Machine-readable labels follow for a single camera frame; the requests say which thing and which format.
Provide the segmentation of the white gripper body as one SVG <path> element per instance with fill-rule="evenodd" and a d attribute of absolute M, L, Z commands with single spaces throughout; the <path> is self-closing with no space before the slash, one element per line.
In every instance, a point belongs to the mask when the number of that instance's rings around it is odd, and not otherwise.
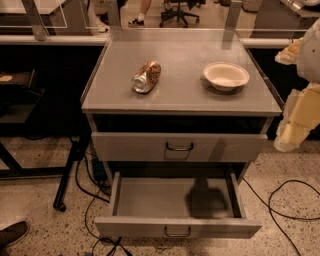
<path fill-rule="evenodd" d="M 320 84 L 309 83 L 298 94 L 289 120 L 291 123 L 314 129 L 320 124 Z"/>

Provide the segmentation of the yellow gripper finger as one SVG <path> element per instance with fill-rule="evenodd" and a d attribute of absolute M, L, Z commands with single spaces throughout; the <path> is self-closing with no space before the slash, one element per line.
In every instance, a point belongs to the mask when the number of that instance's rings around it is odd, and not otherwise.
<path fill-rule="evenodd" d="M 299 38 L 294 42 L 292 42 L 289 46 L 284 48 L 275 56 L 275 61 L 284 65 L 296 64 L 301 43 L 302 43 L 302 38 Z"/>
<path fill-rule="evenodd" d="M 300 146 L 309 134 L 310 131 L 302 125 L 280 122 L 274 147 L 281 152 L 293 151 Z"/>

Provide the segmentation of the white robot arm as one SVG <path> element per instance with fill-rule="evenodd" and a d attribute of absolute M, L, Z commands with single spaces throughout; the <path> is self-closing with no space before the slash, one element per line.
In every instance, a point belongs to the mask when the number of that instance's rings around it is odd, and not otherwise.
<path fill-rule="evenodd" d="M 303 37 L 279 52 L 275 61 L 295 64 L 297 74 L 308 81 L 302 91 L 293 89 L 289 94 L 276 131 L 274 147 L 281 152 L 290 152 L 320 125 L 320 19 Z"/>

